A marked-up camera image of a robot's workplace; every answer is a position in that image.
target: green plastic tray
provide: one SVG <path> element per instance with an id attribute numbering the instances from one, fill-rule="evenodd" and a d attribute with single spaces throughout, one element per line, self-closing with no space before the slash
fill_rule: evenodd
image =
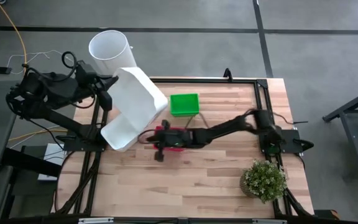
<path id="1" fill-rule="evenodd" d="M 197 93 L 171 95 L 170 99 L 173 116 L 194 116 L 200 112 Z"/>

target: white cylindrical container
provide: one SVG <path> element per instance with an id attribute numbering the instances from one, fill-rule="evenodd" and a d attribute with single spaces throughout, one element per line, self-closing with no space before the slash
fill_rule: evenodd
<path id="1" fill-rule="evenodd" d="M 116 30 L 94 36 L 89 43 L 89 52 L 102 75 L 113 75 L 118 68 L 137 66 L 127 37 Z"/>

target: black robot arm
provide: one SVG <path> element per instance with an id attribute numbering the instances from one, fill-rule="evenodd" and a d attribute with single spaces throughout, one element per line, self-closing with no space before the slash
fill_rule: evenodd
<path id="1" fill-rule="evenodd" d="M 55 110 L 67 105 L 89 108 L 96 98 L 103 110 L 111 110 L 112 99 L 107 90 L 118 77 L 98 75 L 91 65 L 82 60 L 75 60 L 72 69 L 75 78 L 53 72 L 40 73 L 34 68 L 27 67 L 21 83 L 11 87 L 11 91 L 6 95 L 6 102 L 11 111 L 23 119 L 46 119 L 67 128 L 74 135 L 70 136 L 72 140 L 102 144 L 103 139 L 96 123 L 80 124 Z M 76 105 L 88 97 L 93 98 L 91 105 Z"/>
<path id="2" fill-rule="evenodd" d="M 247 122 L 247 117 L 253 115 L 256 127 Z M 163 161 L 163 149 L 165 147 L 182 147 L 188 149 L 199 149 L 211 143 L 213 139 L 234 133 L 236 131 L 248 131 L 252 134 L 267 133 L 272 144 L 279 144 L 281 136 L 276 132 L 277 126 L 273 125 L 267 110 L 249 110 L 243 115 L 218 124 L 211 128 L 188 128 L 170 129 L 168 121 L 163 120 L 163 129 L 156 130 L 155 134 L 146 140 L 158 147 L 155 160 Z"/>

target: wire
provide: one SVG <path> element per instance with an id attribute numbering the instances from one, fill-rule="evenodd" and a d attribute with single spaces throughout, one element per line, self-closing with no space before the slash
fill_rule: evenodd
<path id="1" fill-rule="evenodd" d="M 70 54 L 72 57 L 73 57 L 73 66 L 68 66 L 65 62 L 65 59 L 66 59 L 66 55 L 67 54 Z M 63 64 L 68 67 L 68 68 L 71 68 L 71 71 L 69 72 L 68 75 L 66 75 L 64 78 L 62 79 L 59 79 L 59 80 L 56 80 L 52 77 L 52 75 L 56 75 L 56 73 L 51 73 L 50 76 L 42 73 L 42 72 L 39 72 L 38 70 L 36 70 L 35 68 L 32 68 L 32 67 L 29 67 L 27 64 L 23 64 L 22 66 L 24 68 L 27 68 L 27 70 L 24 72 L 24 76 L 26 77 L 30 71 L 33 71 L 34 73 L 36 73 L 37 75 L 41 76 L 41 77 L 44 77 L 45 79 L 47 80 L 50 80 L 52 82 L 62 82 L 62 81 L 65 81 L 67 79 L 69 79 L 75 72 L 77 66 L 78 66 L 78 62 L 77 62 L 77 58 L 75 57 L 75 55 L 72 53 L 72 52 L 64 52 L 63 55 L 62 55 L 62 62 Z"/>
<path id="2" fill-rule="evenodd" d="M 275 112 L 273 112 L 273 114 L 274 114 L 274 115 L 276 115 L 276 116 L 279 116 L 279 117 L 283 118 L 283 119 L 284 119 L 284 121 L 285 121 L 287 124 L 301 124 L 301 123 L 309 123 L 309 121 L 296 121 L 296 122 L 294 122 L 294 123 L 291 123 L 291 122 L 288 122 L 288 121 L 287 121 L 287 119 L 285 119 L 285 117 L 284 117 L 283 115 L 280 115 L 280 114 L 275 113 Z"/>
<path id="3" fill-rule="evenodd" d="M 206 122 L 205 117 L 203 116 L 203 114 L 202 114 L 202 113 L 198 113 L 198 114 L 199 114 L 200 117 L 203 119 L 205 126 L 206 126 L 207 128 L 209 128 L 208 123 Z M 189 126 L 190 121 L 193 120 L 193 118 L 194 118 L 195 116 L 196 116 L 196 115 L 192 116 L 192 117 L 187 121 L 186 126 L 185 126 L 185 129 Z"/>
<path id="4" fill-rule="evenodd" d="M 49 159 L 55 159 L 55 158 L 59 158 L 59 159 L 63 159 L 62 157 L 60 156 L 53 156 L 53 157 L 49 157 L 48 159 L 44 159 L 45 161 L 49 160 Z"/>
<path id="5" fill-rule="evenodd" d="M 57 209 L 57 189 L 58 189 L 60 174 L 62 174 L 62 170 L 63 170 L 64 165 L 66 164 L 66 161 L 68 160 L 68 158 L 70 158 L 70 156 L 71 156 L 73 153 L 74 153 L 74 151 L 73 151 L 73 152 L 70 152 L 69 154 L 67 154 L 66 158 L 63 159 L 62 167 L 60 168 L 59 175 L 57 176 L 55 196 L 54 196 L 54 198 L 53 198 L 53 200 L 54 200 L 54 202 L 53 202 L 53 207 L 54 207 L 54 209 L 55 209 L 55 212 L 58 210 L 58 209 Z"/>
<path id="6" fill-rule="evenodd" d="M 17 30 L 15 24 L 12 22 L 11 18 L 8 16 L 8 14 L 6 13 L 6 11 L 4 10 L 4 8 L 0 5 L 0 9 L 2 10 L 2 12 L 5 14 L 6 18 L 9 20 L 9 22 L 12 24 L 13 28 L 16 31 L 17 36 L 20 39 L 20 43 L 22 44 L 23 47 L 23 52 L 24 52 L 24 63 L 27 64 L 27 53 L 25 52 L 25 46 L 24 46 L 24 42 L 22 39 L 22 36 L 20 35 L 19 31 Z"/>
<path id="7" fill-rule="evenodd" d="M 155 142 L 143 142 L 143 141 L 140 140 L 140 137 L 141 137 L 142 135 L 144 135 L 144 134 L 147 133 L 147 132 L 151 132 L 151 131 L 158 131 L 158 130 L 157 130 L 157 129 L 148 129 L 148 130 L 145 130 L 145 131 L 141 132 L 141 133 L 137 136 L 137 141 L 138 141 L 139 143 L 141 143 L 141 144 L 153 144 L 153 143 L 158 143 L 158 141 L 155 141 Z"/>
<path id="8" fill-rule="evenodd" d="M 40 128 L 44 128 L 47 132 L 49 132 L 49 134 L 52 136 L 53 141 L 55 141 L 55 143 L 60 147 L 60 149 L 63 150 L 63 147 L 59 144 L 59 142 L 57 142 L 57 140 L 55 139 L 55 136 L 53 135 L 53 133 L 51 131 L 49 131 L 49 129 L 47 129 L 46 127 L 42 126 L 41 124 L 37 124 L 36 122 L 32 121 L 31 119 L 28 119 L 28 121 L 30 121 L 31 123 L 37 125 Z"/>
<path id="9" fill-rule="evenodd" d="M 79 108 L 79 109 L 88 109 L 88 108 L 90 108 L 91 106 L 93 106 L 94 105 L 94 102 L 96 101 L 96 94 L 94 94 L 93 93 L 93 101 L 92 101 L 92 103 L 90 104 L 90 105 L 88 105 L 88 106 L 78 106 L 78 105 L 76 105 L 75 103 L 70 103 L 71 105 L 73 105 L 73 106 L 75 106 L 76 108 Z"/>
<path id="10" fill-rule="evenodd" d="M 57 51 L 57 50 L 50 50 L 50 51 L 48 51 L 48 52 L 27 53 L 27 55 L 35 54 L 35 56 L 32 57 L 27 63 L 30 63 L 33 59 L 35 59 L 35 58 L 36 58 L 38 55 L 40 55 L 40 54 L 43 54 L 47 59 L 50 59 L 50 57 L 49 57 L 47 54 L 49 54 L 49 53 L 51 53 L 51 52 L 56 52 L 56 53 L 58 53 L 58 54 L 60 54 L 60 55 L 63 55 L 63 53 L 61 53 L 61 52 L 59 52 L 59 51 Z M 11 55 L 11 56 L 9 57 L 9 60 L 7 61 L 6 67 L 9 67 L 9 64 L 10 64 L 10 62 L 11 62 L 11 60 L 12 60 L 13 57 L 23 57 L 23 56 L 24 56 L 24 55 Z M 65 57 L 65 58 L 66 58 L 67 60 L 71 61 L 71 62 L 74 62 L 72 59 L 70 59 L 70 58 L 68 58 L 68 57 Z M 17 73 L 11 72 L 11 74 L 19 75 L 19 74 L 21 74 L 22 72 L 24 72 L 24 68 L 23 68 L 20 72 L 17 72 Z"/>
<path id="11" fill-rule="evenodd" d="M 54 153 L 50 153 L 50 154 L 46 154 L 46 155 L 42 155 L 42 156 L 39 156 L 39 157 L 37 157 L 37 158 L 45 158 L 46 156 L 51 156 L 51 155 L 54 155 L 54 154 L 58 154 L 58 153 L 60 153 L 60 152 L 62 152 L 63 150 L 60 150 L 60 151 L 57 151 L 57 152 L 54 152 Z"/>
<path id="12" fill-rule="evenodd" d="M 57 127 L 60 127 L 60 126 L 59 126 L 59 125 L 55 125 L 55 126 L 49 127 L 48 129 L 57 128 Z M 34 137 L 35 135 L 36 135 L 36 134 L 33 134 L 33 135 L 31 135 L 31 136 L 29 136 L 29 137 L 27 137 L 27 138 L 21 140 L 20 142 L 16 143 L 15 145 L 11 146 L 10 148 L 13 149 L 14 147 L 16 147 L 16 146 L 22 144 L 23 142 L 25 142 L 25 141 L 29 140 L 30 138 Z"/>
<path id="13" fill-rule="evenodd" d="M 67 130 L 60 130 L 60 129 L 50 129 L 49 131 L 51 131 L 51 132 L 64 132 L 64 133 L 67 132 Z M 42 134 L 42 133 L 46 133 L 46 132 L 48 132 L 48 131 L 47 130 L 34 131 L 32 133 L 23 134 L 22 136 L 19 136 L 19 137 L 11 138 L 8 141 L 18 140 L 18 139 L 30 136 L 32 134 Z"/>
<path id="14" fill-rule="evenodd" d="M 303 164 L 303 169 L 306 170 L 306 166 L 305 166 L 305 162 L 303 160 L 303 158 L 298 154 L 298 153 L 294 153 L 297 157 L 299 157 L 299 159 L 301 159 L 301 162 Z"/>

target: concrete floor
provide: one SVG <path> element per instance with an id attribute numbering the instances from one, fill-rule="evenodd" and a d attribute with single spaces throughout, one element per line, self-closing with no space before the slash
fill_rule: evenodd
<path id="1" fill-rule="evenodd" d="M 358 30 L 355 0 L 259 0 L 259 4 L 265 29 Z M 8 0 L 4 7 L 18 26 L 257 28 L 252 0 Z M 1 12 L 0 25 L 9 25 Z M 95 34 L 22 32 L 27 52 L 71 50 L 92 65 L 88 42 Z M 139 67 L 150 76 L 220 77 L 229 67 L 235 77 L 266 77 L 258 34 L 125 35 Z M 357 157 L 339 120 L 325 124 L 321 119 L 358 95 L 358 35 L 269 34 L 266 40 L 273 76 L 285 79 L 294 120 L 309 121 L 298 129 L 302 138 L 315 143 L 305 153 L 314 209 L 334 209 L 342 219 L 358 221 L 358 180 L 343 178 L 357 169 Z M 12 54 L 22 54 L 15 33 L 0 31 L 0 66 L 6 66 Z M 15 58 L 10 66 L 18 72 L 20 64 Z M 31 65 L 41 71 L 66 72 L 55 53 L 50 60 L 39 55 Z M 20 79 L 20 75 L 0 75 L 0 80 Z M 73 116 L 74 109 L 62 112 Z M 38 127 L 17 120 L 12 136 L 35 130 Z M 47 142 L 52 140 L 43 135 L 26 144 Z M 25 210 L 28 205 L 33 203 L 23 202 L 17 213 L 33 215 Z"/>

